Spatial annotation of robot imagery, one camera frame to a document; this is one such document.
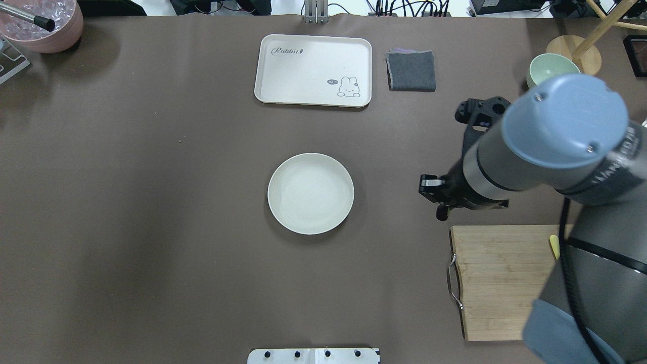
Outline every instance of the blue joint cap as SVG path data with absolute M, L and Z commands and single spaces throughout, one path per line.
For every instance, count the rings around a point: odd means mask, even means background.
M 621 142 L 629 115 L 604 81 L 568 74 L 532 88 L 505 112 L 505 144 L 534 165 L 567 169 L 597 163 Z

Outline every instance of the metal stand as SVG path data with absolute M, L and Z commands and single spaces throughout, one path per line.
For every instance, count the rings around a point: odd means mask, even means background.
M 328 23 L 328 0 L 305 0 L 306 23 Z

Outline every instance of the wooden cutting board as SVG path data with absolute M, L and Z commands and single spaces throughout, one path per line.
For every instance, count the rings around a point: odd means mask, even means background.
M 467 341 L 521 340 L 555 263 L 548 239 L 557 232 L 557 225 L 451 228 Z

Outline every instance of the white tray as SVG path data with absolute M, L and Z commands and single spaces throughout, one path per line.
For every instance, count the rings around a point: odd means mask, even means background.
M 349 106 L 371 101 L 371 44 L 360 38 L 270 34 L 254 94 L 262 102 Z

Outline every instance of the yellow object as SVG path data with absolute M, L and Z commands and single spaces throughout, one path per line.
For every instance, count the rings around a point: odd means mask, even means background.
M 551 243 L 551 250 L 553 251 L 555 260 L 558 260 L 560 258 L 560 239 L 557 235 L 551 235 L 548 241 Z

